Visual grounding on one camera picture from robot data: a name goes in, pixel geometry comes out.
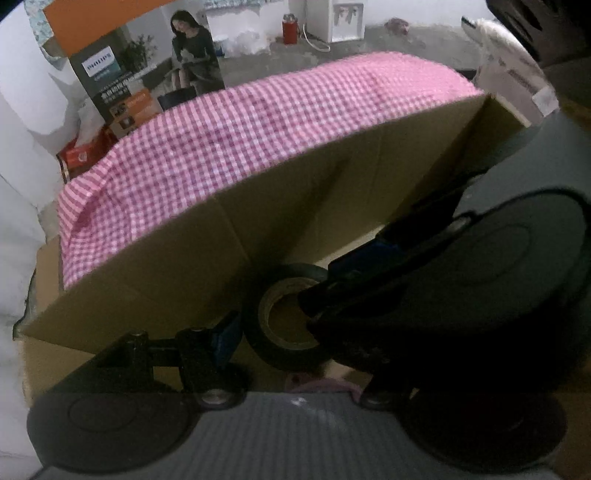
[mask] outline woman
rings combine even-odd
[[[198,93],[223,89],[209,30],[186,10],[179,10],[171,17],[170,28],[174,33],[174,54],[181,62],[181,67],[173,73],[175,89],[189,87],[192,80],[198,80]]]

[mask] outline white cable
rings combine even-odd
[[[306,34],[306,24],[302,25],[301,28],[302,33],[304,34],[304,38],[306,39],[306,41],[308,42],[308,45],[310,45],[310,47],[312,47],[315,50],[318,50],[322,53],[328,53],[330,52],[330,45],[326,42],[323,42],[322,40],[314,40],[317,41],[318,43],[322,43],[323,45],[325,45],[324,48],[319,47],[318,45],[314,45],[310,39],[308,38],[308,35]]]

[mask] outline pink cloth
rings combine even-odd
[[[478,94],[443,65],[374,53],[179,105],[60,194],[64,284],[217,190],[356,131]]]

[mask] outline philips logo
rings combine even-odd
[[[111,65],[114,61],[115,55],[113,55],[113,50],[111,50],[111,47],[107,47],[83,61],[82,66],[84,67],[87,75],[89,77],[93,77]]]

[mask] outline product packaging box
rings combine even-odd
[[[199,0],[117,2],[93,18],[88,2],[56,0],[46,15],[84,89],[117,138],[164,110],[224,88]],[[93,23],[91,32],[73,25]]]

